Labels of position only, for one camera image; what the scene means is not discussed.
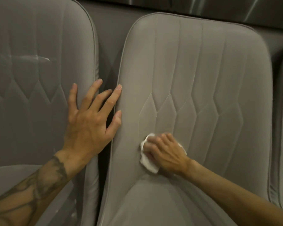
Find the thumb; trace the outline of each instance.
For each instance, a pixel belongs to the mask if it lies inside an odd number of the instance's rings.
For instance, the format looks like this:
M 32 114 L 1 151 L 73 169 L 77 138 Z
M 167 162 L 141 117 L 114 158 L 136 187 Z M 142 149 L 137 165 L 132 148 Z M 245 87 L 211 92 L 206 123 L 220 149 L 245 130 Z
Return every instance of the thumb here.
M 106 129 L 105 135 L 109 140 L 113 139 L 121 124 L 122 124 L 122 112 L 121 110 L 119 110 L 114 114 L 111 124 Z

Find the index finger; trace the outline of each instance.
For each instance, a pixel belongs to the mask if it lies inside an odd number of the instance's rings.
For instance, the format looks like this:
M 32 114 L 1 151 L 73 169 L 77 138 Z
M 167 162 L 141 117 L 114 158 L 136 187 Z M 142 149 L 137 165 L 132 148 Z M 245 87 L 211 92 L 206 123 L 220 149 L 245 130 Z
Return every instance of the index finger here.
M 104 117 L 108 117 L 109 113 L 113 109 L 113 106 L 117 102 L 117 99 L 120 97 L 121 91 L 122 91 L 122 86 L 118 85 L 111 94 L 111 96 L 106 100 L 105 104 L 103 105 L 99 113 L 101 113 Z

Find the tattoo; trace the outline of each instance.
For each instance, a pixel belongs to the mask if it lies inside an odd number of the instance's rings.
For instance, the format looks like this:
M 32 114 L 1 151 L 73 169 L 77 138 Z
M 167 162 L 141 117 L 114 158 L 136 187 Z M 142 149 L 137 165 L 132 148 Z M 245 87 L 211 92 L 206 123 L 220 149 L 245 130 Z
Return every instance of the tattoo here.
M 64 163 L 53 156 L 43 167 L 0 196 L 0 225 L 13 226 L 17 210 L 23 210 L 18 214 L 27 214 L 25 225 L 29 225 L 38 203 L 66 182 Z

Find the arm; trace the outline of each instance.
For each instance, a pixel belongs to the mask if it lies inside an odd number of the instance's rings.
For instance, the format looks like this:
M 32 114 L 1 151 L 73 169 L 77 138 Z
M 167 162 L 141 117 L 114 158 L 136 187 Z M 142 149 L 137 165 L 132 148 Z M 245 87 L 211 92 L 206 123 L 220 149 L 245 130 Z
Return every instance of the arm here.
M 210 196 L 239 226 L 283 226 L 283 210 L 189 159 L 170 133 L 148 137 L 144 150 L 160 167 Z
M 73 84 L 63 148 L 38 171 L 0 196 L 0 226 L 34 225 L 61 189 L 112 140 L 121 125 L 121 111 L 114 115 L 108 128 L 106 120 L 120 96 L 121 86 L 112 94 L 111 90 L 102 92 L 91 103 L 101 84 L 101 79 L 93 83 L 79 110 L 78 87 Z

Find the person's left hand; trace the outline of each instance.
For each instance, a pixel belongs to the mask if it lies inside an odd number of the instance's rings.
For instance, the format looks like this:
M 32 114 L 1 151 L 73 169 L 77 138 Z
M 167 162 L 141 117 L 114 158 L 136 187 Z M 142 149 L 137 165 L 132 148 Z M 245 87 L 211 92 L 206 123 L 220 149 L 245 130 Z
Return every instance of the person's left hand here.
M 66 151 L 71 159 L 77 159 L 83 164 L 88 163 L 93 156 L 103 150 L 121 125 L 122 112 L 117 111 L 111 124 L 106 128 L 107 117 L 121 94 L 121 85 L 118 85 L 112 94 L 112 90 L 98 94 L 92 102 L 102 82 L 98 79 L 92 84 L 79 109 L 76 103 L 78 86 L 75 83 L 68 98 L 68 125 L 63 151 Z M 103 101 L 110 94 L 101 108 Z

